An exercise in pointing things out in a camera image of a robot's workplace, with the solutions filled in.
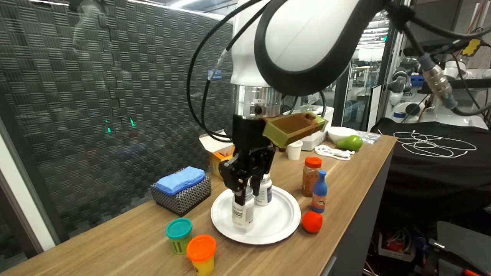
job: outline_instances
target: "orange lid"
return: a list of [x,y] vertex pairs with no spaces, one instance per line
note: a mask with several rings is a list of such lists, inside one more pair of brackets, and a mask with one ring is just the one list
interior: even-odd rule
[[199,235],[194,237],[186,248],[189,260],[193,262],[204,262],[215,254],[217,243],[212,236]]
[[320,168],[322,160],[317,157],[307,157],[305,158],[305,165],[311,168]]

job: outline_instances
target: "white tray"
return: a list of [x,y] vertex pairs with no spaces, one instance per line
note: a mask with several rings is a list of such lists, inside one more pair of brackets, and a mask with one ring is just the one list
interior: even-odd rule
[[212,206],[212,222],[225,237],[250,245],[267,245],[290,236],[301,219],[300,206],[288,192],[273,186],[273,198],[268,206],[254,206],[254,220],[249,228],[232,222],[233,192],[222,192]]

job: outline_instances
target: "teal lid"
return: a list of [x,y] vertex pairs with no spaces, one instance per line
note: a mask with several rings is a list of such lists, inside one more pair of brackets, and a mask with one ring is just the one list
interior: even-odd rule
[[180,240],[188,236],[191,233],[191,229],[192,223],[189,219],[178,218],[167,225],[165,234],[171,240]]

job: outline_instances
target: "black cloth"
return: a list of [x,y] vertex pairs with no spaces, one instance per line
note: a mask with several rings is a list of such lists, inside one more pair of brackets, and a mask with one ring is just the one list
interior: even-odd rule
[[382,118],[371,132],[399,137],[379,209],[379,226],[443,220],[491,203],[489,130],[438,122],[400,124]]

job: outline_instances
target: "green pear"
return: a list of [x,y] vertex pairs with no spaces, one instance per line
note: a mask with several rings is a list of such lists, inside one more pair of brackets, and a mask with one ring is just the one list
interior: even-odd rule
[[340,140],[336,144],[336,147],[340,149],[347,149],[350,151],[358,151],[362,145],[363,145],[363,140],[359,136],[351,135],[349,137]]

